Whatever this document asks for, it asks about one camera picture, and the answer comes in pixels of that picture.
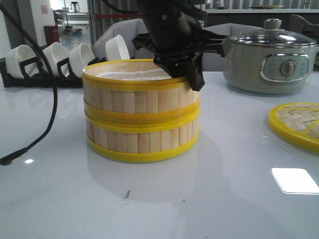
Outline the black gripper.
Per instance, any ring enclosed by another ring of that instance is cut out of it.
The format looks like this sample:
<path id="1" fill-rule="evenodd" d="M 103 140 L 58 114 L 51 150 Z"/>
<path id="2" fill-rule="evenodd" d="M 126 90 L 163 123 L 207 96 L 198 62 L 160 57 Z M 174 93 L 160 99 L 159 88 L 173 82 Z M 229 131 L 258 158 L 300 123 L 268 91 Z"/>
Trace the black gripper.
<path id="1" fill-rule="evenodd" d="M 204 29 L 138 34 L 132 42 L 137 50 L 144 48 L 151 52 L 155 63 L 172 78 L 186 77 L 193 91 L 200 91 L 205 84 L 203 54 L 216 53 L 225 57 L 230 50 L 228 35 L 218 35 Z"/>

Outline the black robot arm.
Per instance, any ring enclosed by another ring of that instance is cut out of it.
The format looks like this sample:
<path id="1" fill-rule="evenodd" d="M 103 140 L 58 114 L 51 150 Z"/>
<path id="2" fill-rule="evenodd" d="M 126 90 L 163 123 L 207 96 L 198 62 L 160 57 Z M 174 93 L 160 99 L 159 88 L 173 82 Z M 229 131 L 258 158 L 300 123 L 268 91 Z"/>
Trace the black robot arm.
<path id="1" fill-rule="evenodd" d="M 137 7 L 147 33 L 132 40 L 134 47 L 151 52 L 155 65 L 172 78 L 186 77 L 192 90 L 200 91 L 203 53 L 225 57 L 230 37 L 203 29 L 207 13 L 190 0 L 139 0 Z"/>

